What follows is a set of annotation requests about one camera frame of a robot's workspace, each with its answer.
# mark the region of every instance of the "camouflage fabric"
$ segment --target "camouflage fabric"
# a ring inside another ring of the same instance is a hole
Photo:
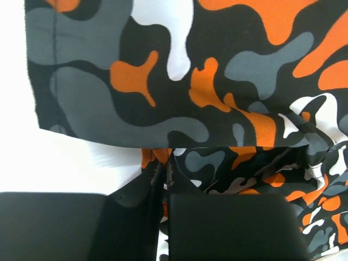
[[[284,195],[312,257],[345,247],[347,0],[26,0],[26,32],[41,128],[176,148],[206,193]]]

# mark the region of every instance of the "cloth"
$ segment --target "cloth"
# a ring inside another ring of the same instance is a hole
[[[345,247],[346,0],[28,0],[26,32],[41,128],[175,148],[209,194],[284,195],[312,257]]]

